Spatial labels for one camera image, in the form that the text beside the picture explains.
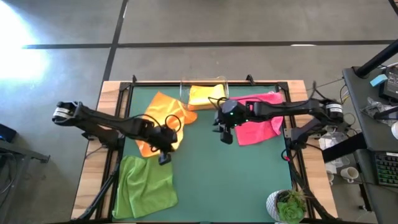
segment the wooden table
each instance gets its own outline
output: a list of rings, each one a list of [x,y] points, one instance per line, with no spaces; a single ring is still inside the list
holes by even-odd
[[[158,83],[167,83],[174,81],[156,81]],[[279,82],[279,81],[257,81],[257,82]],[[281,80],[281,82],[287,82],[289,85],[290,99],[291,101],[302,101],[308,99],[307,92],[303,80]],[[114,115],[116,109],[116,102],[119,95],[119,86],[121,81],[108,81],[103,83],[101,94],[99,96],[99,102],[97,110],[107,114]],[[137,83],[154,83],[154,81],[144,81]],[[126,106],[126,99],[122,103],[122,110]],[[309,115],[295,116],[295,120],[298,127],[303,126],[311,120]],[[308,143],[319,146],[318,141],[308,140]],[[88,144],[87,154],[100,147],[98,141],[90,141]],[[80,183],[78,186],[75,204],[73,206],[71,218],[79,217],[90,203],[95,198],[96,194],[101,188],[101,180],[103,177],[104,164],[106,160],[106,149],[100,149],[98,152],[90,155],[85,159],[83,164],[83,170],[80,177]],[[307,147],[302,151],[303,159],[305,164],[305,170],[307,172],[308,183],[310,189],[318,199],[318,201],[326,208],[326,210],[337,217],[337,211],[335,201],[331,193],[328,177],[326,175],[325,164],[322,158],[322,152],[312,147]],[[108,191],[105,197],[104,209],[101,217],[106,217],[108,214],[109,207],[109,195]]]

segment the orange cloth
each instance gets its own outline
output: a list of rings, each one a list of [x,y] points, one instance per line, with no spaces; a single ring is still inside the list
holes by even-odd
[[[160,123],[160,125],[164,124],[165,118],[170,114],[174,114],[180,119],[181,128],[177,132],[178,141],[172,144],[174,149],[177,149],[181,143],[181,140],[183,138],[182,131],[184,124],[190,124],[194,122],[198,117],[195,112],[185,110],[183,104],[179,100],[171,98],[161,92],[156,93],[155,97],[152,99],[152,102],[146,109],[145,114],[154,117]],[[167,118],[167,126],[174,130],[177,130],[180,126],[180,123],[176,117],[169,116]],[[150,157],[160,153],[160,151],[151,152],[149,144],[144,141],[136,141],[136,143],[143,157]]]

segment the mug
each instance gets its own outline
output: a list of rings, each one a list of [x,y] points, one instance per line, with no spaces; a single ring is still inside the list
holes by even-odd
[[[333,175],[333,173],[330,170],[326,170],[326,173],[328,174],[329,184],[332,186],[333,180],[335,179],[335,175]]]
[[[354,167],[347,167],[340,171],[340,175],[346,179],[348,183],[352,184],[354,179],[359,177],[359,172]]]
[[[391,126],[391,132],[392,132],[392,135],[394,136],[394,138],[398,139],[398,122],[395,122]]]

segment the green cloth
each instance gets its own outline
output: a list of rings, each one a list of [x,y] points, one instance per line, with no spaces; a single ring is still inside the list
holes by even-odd
[[[138,218],[177,204],[172,163],[160,166],[157,156],[124,156],[120,164],[114,218]]]

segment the towel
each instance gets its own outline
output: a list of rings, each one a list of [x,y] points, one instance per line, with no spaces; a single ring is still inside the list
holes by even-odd
[[[262,93],[248,96],[231,97],[232,100],[238,100],[240,103],[245,104],[247,101],[262,101],[278,104],[283,102],[282,95],[280,93]],[[272,118],[270,121],[263,121],[260,123],[246,122],[241,126],[235,127],[236,137],[240,146],[247,146],[250,144],[257,144],[267,139],[273,138],[280,135],[280,126],[284,120],[283,116]]]
[[[215,86],[191,86],[189,91],[188,109],[200,110],[213,108],[214,106],[211,104],[208,97],[215,99],[226,97],[224,85],[218,84]]]
[[[177,142],[172,144],[174,149],[178,149],[178,146],[182,141],[183,138],[182,131],[184,125],[194,122],[198,117],[198,115],[195,112],[187,111],[186,109],[184,109],[183,104],[179,100],[169,97],[161,92],[156,93],[150,105],[147,107],[145,114],[148,114],[153,118],[155,118],[160,123],[160,125],[165,124],[165,118],[170,114],[174,114],[180,119],[181,128],[180,128],[180,123],[176,117],[169,116],[167,118],[168,127],[175,130],[179,129],[179,131],[177,131]],[[144,141],[136,141],[136,143],[143,157],[150,157],[160,153],[159,150],[152,152],[150,150],[149,144]]]
[[[156,157],[123,157],[114,218],[143,217],[173,207],[177,201],[171,162],[160,166]]]

